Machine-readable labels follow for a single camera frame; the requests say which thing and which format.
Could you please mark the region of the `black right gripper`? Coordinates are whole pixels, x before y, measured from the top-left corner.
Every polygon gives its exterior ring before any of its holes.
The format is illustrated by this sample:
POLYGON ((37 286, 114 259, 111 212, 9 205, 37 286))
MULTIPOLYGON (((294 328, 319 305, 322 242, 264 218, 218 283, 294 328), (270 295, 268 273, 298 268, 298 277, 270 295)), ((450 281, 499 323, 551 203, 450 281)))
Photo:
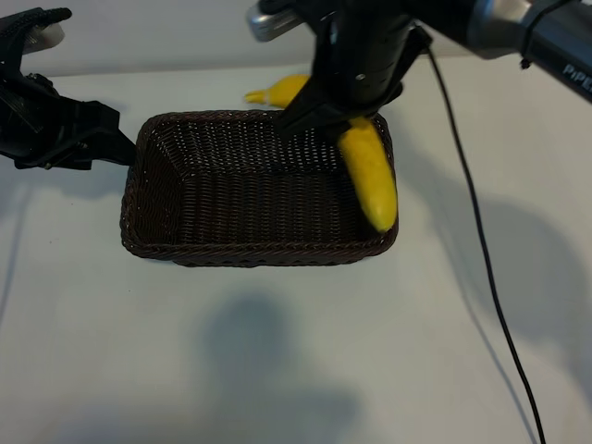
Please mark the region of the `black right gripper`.
POLYGON ((410 37, 414 20, 467 41, 465 1, 301 1, 300 17, 316 35, 313 70, 307 80, 289 77, 275 86, 282 138, 319 125, 328 139, 339 139, 352 128, 348 115, 391 101, 422 51, 410 37))

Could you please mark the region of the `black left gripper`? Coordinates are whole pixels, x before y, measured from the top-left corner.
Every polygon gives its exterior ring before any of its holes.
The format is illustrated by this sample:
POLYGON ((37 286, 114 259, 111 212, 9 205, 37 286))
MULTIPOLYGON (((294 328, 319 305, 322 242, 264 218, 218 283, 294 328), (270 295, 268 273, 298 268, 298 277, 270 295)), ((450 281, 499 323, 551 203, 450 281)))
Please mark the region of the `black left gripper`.
POLYGON ((95 160, 132 166, 136 146, 119 118, 100 102, 61 96, 41 74, 1 72, 1 155, 18 169, 89 170, 95 160))

